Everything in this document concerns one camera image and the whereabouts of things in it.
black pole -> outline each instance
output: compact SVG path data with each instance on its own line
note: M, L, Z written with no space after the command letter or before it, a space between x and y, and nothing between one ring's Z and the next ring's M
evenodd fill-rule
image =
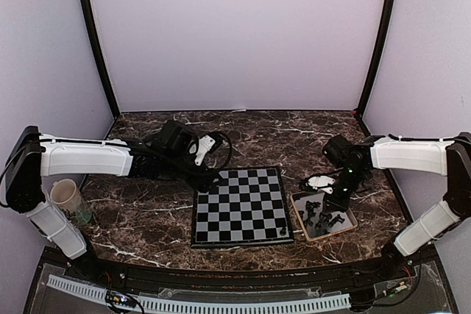
M91 1L80 0L80 3L82 4L83 18L85 19L85 25L87 27L88 39L90 41L93 56L95 57L96 68L98 69L98 74L100 75L100 79L102 81L103 90L105 90L106 99L108 100L111 113L113 114L114 118L117 118L120 114L118 102L116 101L113 87L111 86L110 77L108 76L108 72L106 70L102 47L100 46L95 20L93 19Z
M366 106L368 105L369 97L375 83L376 74L380 66L381 55L384 49L384 43L386 42L386 36L388 34L389 22L391 20L392 6L394 0L384 0L383 12L381 13L380 26L378 29L378 36L376 37L375 48L373 49L373 55L371 63L369 64L368 74L366 76L365 85L363 86L363 92L358 103L358 107L355 110L355 114L358 117L362 117L365 113Z

